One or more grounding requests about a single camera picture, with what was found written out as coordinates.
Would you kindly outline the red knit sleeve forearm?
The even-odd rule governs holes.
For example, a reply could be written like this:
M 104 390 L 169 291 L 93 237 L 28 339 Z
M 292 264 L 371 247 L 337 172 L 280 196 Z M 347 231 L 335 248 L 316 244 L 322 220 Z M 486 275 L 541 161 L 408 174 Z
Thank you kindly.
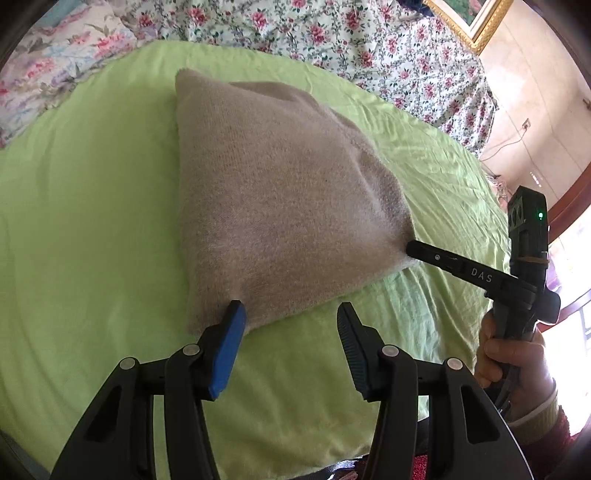
M 553 473 L 580 436 L 580 433 L 572 435 L 570 432 L 557 389 L 531 412 L 508 421 L 508 426 L 534 479 L 546 479 Z

